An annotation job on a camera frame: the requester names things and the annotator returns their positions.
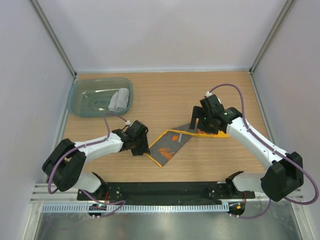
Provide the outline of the grey panda towel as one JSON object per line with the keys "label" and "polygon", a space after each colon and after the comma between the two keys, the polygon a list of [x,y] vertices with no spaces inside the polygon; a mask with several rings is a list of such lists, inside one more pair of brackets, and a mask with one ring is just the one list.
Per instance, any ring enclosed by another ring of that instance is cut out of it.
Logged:
{"label": "grey panda towel", "polygon": [[129,102],[130,91],[127,88],[120,88],[110,99],[108,110],[111,112],[124,111]]}

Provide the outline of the grey orange towel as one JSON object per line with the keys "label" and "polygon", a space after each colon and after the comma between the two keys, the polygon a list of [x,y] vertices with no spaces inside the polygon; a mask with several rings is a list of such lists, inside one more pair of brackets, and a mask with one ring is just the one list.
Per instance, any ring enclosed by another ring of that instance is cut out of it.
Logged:
{"label": "grey orange towel", "polygon": [[229,138],[223,131],[217,133],[201,131],[198,128],[189,129],[189,124],[165,130],[150,146],[146,156],[159,167],[168,163],[179,150],[192,138]]}

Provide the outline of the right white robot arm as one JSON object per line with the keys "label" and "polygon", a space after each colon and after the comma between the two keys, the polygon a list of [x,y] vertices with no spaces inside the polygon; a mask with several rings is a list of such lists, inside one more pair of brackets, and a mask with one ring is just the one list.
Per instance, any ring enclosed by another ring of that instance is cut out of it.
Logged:
{"label": "right white robot arm", "polygon": [[250,191],[264,193],[278,202],[304,184],[300,170],[302,157],[273,145],[247,123],[240,111],[234,107],[224,108],[214,94],[200,100],[200,106],[193,107],[189,128],[228,134],[249,150],[266,170],[264,174],[239,171],[229,176],[225,192],[231,198]]}

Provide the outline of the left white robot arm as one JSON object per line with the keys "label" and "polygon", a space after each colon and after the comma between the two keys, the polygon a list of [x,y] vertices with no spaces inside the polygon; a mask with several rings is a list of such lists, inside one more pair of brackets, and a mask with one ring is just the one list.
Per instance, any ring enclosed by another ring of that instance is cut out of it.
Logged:
{"label": "left white robot arm", "polygon": [[148,127],[139,120],[122,129],[109,130],[107,135],[83,142],[66,138],[60,141],[42,165],[48,184],[60,192],[79,190],[78,200],[102,200],[108,192],[107,183],[95,172],[83,170],[86,163],[105,155],[131,151],[133,156],[150,153]]}

